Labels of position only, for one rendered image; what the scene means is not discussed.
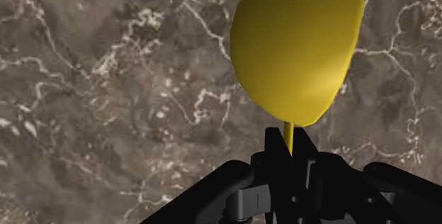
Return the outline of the yellow spoon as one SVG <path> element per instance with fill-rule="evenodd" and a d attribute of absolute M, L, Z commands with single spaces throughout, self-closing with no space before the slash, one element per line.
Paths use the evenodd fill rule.
<path fill-rule="evenodd" d="M 331 106 L 358 42 L 364 0 L 240 0 L 230 28 L 237 81 L 263 110 L 295 127 Z"/>

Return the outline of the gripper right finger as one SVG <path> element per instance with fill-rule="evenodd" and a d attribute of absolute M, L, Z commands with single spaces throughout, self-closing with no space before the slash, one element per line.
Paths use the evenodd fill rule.
<path fill-rule="evenodd" d="M 319 218 L 336 224 L 442 224 L 442 186 L 384 162 L 362 170 L 320 152 L 299 127 L 293 160 Z"/>

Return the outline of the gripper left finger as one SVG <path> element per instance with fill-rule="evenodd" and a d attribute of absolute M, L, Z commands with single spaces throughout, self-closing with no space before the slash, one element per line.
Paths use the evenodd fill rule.
<path fill-rule="evenodd" d="M 225 162 L 140 224 L 251 224 L 260 214 L 266 224 L 276 224 L 271 165 L 289 162 L 291 155 L 292 132 L 267 128 L 265 149 L 253 154 L 249 164 Z"/>

